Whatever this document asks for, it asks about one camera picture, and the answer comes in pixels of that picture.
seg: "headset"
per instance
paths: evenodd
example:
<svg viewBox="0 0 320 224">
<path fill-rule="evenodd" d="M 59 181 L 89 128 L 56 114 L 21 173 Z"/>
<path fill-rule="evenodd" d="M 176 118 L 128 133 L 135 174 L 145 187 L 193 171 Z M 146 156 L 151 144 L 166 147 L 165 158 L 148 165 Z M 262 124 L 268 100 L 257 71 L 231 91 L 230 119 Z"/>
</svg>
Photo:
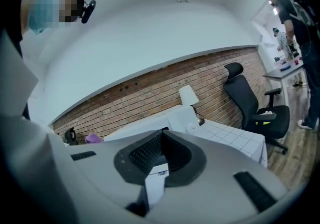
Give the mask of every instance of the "headset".
<svg viewBox="0 0 320 224">
<path fill-rule="evenodd" d="M 89 20 L 89 17 L 91 16 L 92 12 L 94 11 L 94 8 L 96 7 L 97 2 L 95 0 L 92 0 L 87 4 L 84 2 L 86 6 L 84 6 L 83 14 L 81 16 L 81 22 L 83 24 L 87 23 Z"/>
</svg>

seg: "face mask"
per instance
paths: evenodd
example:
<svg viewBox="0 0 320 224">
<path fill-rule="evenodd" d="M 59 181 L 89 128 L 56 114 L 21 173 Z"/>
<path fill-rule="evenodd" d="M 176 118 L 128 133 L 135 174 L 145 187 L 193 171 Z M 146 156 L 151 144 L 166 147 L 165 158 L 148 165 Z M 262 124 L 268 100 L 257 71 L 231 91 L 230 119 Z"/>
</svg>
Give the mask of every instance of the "face mask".
<svg viewBox="0 0 320 224">
<path fill-rule="evenodd" d="M 28 13 L 28 28 L 36 35 L 59 24 L 59 0 L 33 0 Z"/>
</svg>

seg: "white lampshade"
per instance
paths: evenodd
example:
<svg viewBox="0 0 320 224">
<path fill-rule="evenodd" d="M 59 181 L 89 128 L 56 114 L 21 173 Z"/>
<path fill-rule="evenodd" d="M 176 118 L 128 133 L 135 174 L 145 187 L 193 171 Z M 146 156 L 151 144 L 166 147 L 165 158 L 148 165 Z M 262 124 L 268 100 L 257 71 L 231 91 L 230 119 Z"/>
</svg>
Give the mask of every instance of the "white lampshade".
<svg viewBox="0 0 320 224">
<path fill-rule="evenodd" d="M 196 102 L 199 102 L 199 99 L 196 97 L 196 94 L 192 90 L 190 85 L 184 86 L 181 89 L 179 89 L 179 93 L 183 106 L 191 106 Z"/>
</svg>

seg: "purple object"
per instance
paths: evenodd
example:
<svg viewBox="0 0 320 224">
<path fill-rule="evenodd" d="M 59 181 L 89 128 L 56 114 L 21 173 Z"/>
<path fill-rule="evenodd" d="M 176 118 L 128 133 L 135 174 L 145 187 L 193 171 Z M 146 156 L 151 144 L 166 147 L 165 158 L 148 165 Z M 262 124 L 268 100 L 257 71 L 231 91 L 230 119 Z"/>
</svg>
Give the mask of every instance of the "purple object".
<svg viewBox="0 0 320 224">
<path fill-rule="evenodd" d="M 94 133 L 91 133 L 86 137 L 85 142 L 87 144 L 93 144 L 93 143 L 101 143 L 102 141 L 97 135 L 95 135 Z"/>
</svg>

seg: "chair armrest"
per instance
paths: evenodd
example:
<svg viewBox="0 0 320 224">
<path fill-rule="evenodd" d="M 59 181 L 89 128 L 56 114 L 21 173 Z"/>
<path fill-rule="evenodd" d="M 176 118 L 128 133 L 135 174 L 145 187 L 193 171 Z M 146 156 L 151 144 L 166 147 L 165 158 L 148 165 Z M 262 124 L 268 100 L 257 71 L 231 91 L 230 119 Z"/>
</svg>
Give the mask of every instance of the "chair armrest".
<svg viewBox="0 0 320 224">
<path fill-rule="evenodd" d="M 281 88 L 277 88 L 277 89 L 274 89 L 274 90 L 269 90 L 267 92 L 265 92 L 265 96 L 267 95 L 275 95 L 275 94 L 280 94 L 281 92 Z"/>
<path fill-rule="evenodd" d="M 251 121 L 254 122 L 270 122 L 276 118 L 277 114 L 255 114 L 251 116 Z"/>
</svg>

